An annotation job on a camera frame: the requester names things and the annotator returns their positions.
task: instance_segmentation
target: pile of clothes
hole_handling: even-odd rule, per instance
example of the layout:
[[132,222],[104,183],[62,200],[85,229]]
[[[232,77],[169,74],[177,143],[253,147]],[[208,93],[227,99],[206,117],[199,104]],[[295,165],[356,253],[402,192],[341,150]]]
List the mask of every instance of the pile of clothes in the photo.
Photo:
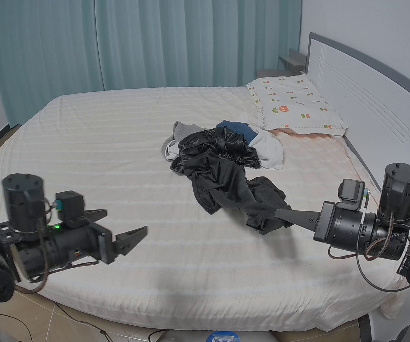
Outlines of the pile of clothes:
[[191,180],[209,214],[242,209],[246,224],[261,234],[292,225],[275,217],[276,209],[290,209],[286,195],[264,176],[246,179],[245,167],[282,169],[282,145],[269,132],[225,120],[213,129],[175,122],[161,151],[174,172]]

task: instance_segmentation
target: white pillow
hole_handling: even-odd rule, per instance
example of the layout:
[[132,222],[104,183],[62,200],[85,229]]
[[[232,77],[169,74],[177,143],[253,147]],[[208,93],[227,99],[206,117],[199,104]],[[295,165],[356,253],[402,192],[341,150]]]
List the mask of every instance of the white pillow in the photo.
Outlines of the white pillow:
[[345,134],[347,125],[306,74],[258,78],[246,86],[257,105],[258,124],[265,130]]

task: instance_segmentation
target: blue circular logo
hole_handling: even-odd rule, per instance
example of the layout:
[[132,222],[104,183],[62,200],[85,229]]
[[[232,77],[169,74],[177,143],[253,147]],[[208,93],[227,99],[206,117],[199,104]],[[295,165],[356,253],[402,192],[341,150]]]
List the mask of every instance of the blue circular logo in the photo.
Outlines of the blue circular logo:
[[206,342],[240,342],[240,338],[235,332],[216,331],[208,336]]

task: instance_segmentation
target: black satin fabric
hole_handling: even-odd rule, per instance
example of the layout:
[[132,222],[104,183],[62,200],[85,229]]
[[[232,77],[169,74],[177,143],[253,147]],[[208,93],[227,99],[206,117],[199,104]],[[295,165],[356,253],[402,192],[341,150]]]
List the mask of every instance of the black satin fabric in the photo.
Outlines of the black satin fabric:
[[266,177],[247,180],[241,166],[211,150],[177,160],[172,170],[191,180],[196,200],[209,214],[221,207],[242,209],[248,215],[246,224],[261,234],[292,225],[275,217],[276,209],[290,206],[284,201],[286,195]]
[[180,155],[174,159],[171,169],[181,172],[181,168],[191,157],[201,153],[215,153],[220,158],[235,162],[238,166],[259,168],[257,151],[247,145],[242,134],[236,134],[227,127],[202,130],[192,133],[178,143]]

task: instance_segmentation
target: bed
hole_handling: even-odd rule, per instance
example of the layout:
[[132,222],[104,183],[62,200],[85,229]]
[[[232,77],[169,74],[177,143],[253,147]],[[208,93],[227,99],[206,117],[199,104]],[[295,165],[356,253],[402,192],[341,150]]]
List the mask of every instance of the bed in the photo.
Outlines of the bed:
[[[256,111],[246,87],[132,89],[52,100],[1,147],[0,181],[14,172],[39,175],[50,200],[56,192],[75,190],[86,208],[108,209],[99,222],[113,234],[144,225],[149,232],[108,266],[51,275],[41,294],[151,328],[328,331],[380,305],[388,317],[396,316],[405,294],[371,288],[355,259],[330,259],[328,246],[297,226],[260,235],[239,211],[209,215],[197,204],[190,181],[172,172],[160,153],[176,120],[213,128],[246,113],[256,124]],[[369,209],[376,210],[368,163],[344,138],[275,134],[284,148],[284,168],[247,168],[248,179],[266,176],[293,209],[320,211],[324,200],[338,201],[342,179],[360,178],[373,194]],[[5,217],[0,186],[0,221]],[[397,288],[404,285],[397,267],[377,259],[365,263],[364,271],[376,284]]]

